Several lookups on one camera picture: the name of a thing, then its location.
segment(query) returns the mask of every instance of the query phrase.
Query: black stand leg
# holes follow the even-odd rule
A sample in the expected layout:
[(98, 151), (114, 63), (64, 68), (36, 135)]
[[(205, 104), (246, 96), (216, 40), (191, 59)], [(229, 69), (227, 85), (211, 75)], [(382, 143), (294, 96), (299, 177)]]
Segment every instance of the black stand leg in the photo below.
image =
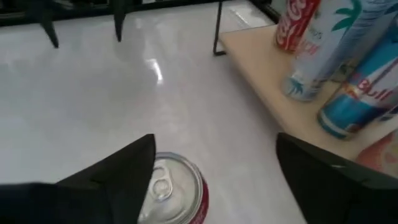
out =
[(47, 0), (27, 1), (28, 15), (33, 17), (44, 29), (52, 45), (58, 48), (58, 38), (52, 22), (52, 12), (48, 8)]
[(213, 54), (214, 56), (225, 55), (225, 51), (217, 51), (218, 45), (218, 34), (220, 33), (220, 22), (221, 22), (221, 12), (223, 10), (223, 0), (218, 2), (218, 12), (217, 12), (217, 22), (216, 22), (216, 32), (214, 36), (214, 43), (213, 43)]
[(113, 0), (113, 19), (116, 37), (122, 41), (122, 29), (124, 18), (126, 17), (127, 4), (125, 0)]

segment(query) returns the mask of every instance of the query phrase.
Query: red bull logo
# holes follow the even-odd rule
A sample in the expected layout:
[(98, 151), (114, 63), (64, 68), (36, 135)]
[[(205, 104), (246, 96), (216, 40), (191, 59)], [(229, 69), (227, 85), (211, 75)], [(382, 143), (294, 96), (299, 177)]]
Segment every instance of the red bull logo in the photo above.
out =
[(360, 80), (356, 85), (352, 85), (349, 82), (344, 82), (342, 87), (347, 95), (356, 100), (359, 100), (360, 96), (366, 95), (377, 101), (383, 101), (393, 94), (393, 91), (387, 88), (378, 90), (375, 88), (377, 86), (374, 83), (372, 83), (369, 79), (362, 77), (362, 74), (354, 73), (354, 75), (350, 78), (351, 82), (357, 82)]

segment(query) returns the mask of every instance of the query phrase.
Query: pull tab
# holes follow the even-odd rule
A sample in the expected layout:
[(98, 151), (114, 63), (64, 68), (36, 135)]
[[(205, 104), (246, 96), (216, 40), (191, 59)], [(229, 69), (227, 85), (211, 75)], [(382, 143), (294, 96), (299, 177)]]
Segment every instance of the pull tab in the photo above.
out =
[(154, 167), (154, 173), (162, 173), (158, 178), (152, 178), (149, 184), (150, 193), (157, 202), (163, 202), (168, 199), (173, 192), (173, 183), (169, 168), (162, 165)]

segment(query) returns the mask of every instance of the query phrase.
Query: soda can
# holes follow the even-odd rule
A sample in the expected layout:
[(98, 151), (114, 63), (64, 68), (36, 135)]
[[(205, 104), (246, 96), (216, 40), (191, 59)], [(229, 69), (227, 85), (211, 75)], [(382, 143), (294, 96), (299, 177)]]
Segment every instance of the soda can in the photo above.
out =
[(398, 130), (364, 149), (355, 162), (398, 178)]
[(352, 136), (398, 105), (397, 22), (319, 111), (319, 123), (335, 137)]
[(311, 101), (394, 0), (324, 0), (297, 48), (285, 94)]
[(380, 121), (388, 121), (397, 114), (398, 114), (398, 106), (394, 107), (392, 110), (388, 111), (383, 116), (381, 116)]
[(348, 78), (355, 67), (362, 61), (367, 53), (377, 44), (387, 31), (389, 24), (395, 18), (398, 11), (398, 3), (391, 6), (371, 27), (370, 31), (356, 45), (352, 54), (340, 65), (340, 68), (331, 77), (334, 82), (343, 82)]
[(138, 224), (202, 224), (208, 206), (198, 167), (178, 154), (158, 152)]
[(276, 45), (294, 52), (320, 0), (288, 0), (275, 33)]

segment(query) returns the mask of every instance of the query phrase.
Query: white tiled floor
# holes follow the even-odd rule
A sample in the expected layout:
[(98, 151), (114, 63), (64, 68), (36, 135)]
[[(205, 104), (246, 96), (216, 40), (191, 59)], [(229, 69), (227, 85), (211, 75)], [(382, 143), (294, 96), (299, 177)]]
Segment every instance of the white tiled floor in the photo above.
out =
[[(222, 30), (270, 23), (229, 2)], [(228, 56), (211, 54), (216, 4), (0, 29), (0, 181), (55, 182), (146, 133), (210, 188), (205, 223), (304, 223), (275, 155), (278, 125)]]

